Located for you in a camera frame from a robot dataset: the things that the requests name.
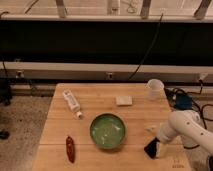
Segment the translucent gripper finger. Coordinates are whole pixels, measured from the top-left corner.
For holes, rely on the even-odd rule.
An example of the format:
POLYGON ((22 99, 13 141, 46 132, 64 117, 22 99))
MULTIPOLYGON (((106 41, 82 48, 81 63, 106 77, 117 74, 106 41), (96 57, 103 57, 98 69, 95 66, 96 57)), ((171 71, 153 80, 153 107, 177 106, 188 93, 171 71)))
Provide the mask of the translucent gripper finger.
POLYGON ((153 132, 153 131, 155 131, 156 129, 157 129, 157 125, 150 125, 150 126, 147 126, 147 127, 145 128, 145 130, 148 131, 148 132, 153 132))
POLYGON ((167 144, 163 144, 163 143, 158 143, 157 144, 157 153, 156 153, 156 157, 157 158, 162 158, 166 155, 168 151, 168 145, 167 144))

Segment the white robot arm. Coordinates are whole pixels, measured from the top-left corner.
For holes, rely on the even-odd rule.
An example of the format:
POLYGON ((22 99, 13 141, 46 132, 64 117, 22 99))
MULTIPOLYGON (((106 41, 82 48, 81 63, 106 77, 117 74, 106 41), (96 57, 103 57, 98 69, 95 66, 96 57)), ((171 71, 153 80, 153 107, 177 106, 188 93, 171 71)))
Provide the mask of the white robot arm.
POLYGON ((177 136, 184 135, 213 155, 213 133, 201 127, 199 121, 199 114, 193 110, 171 112, 168 119, 157 126, 154 139, 144 147, 144 151, 155 159, 159 143, 169 144, 177 136))

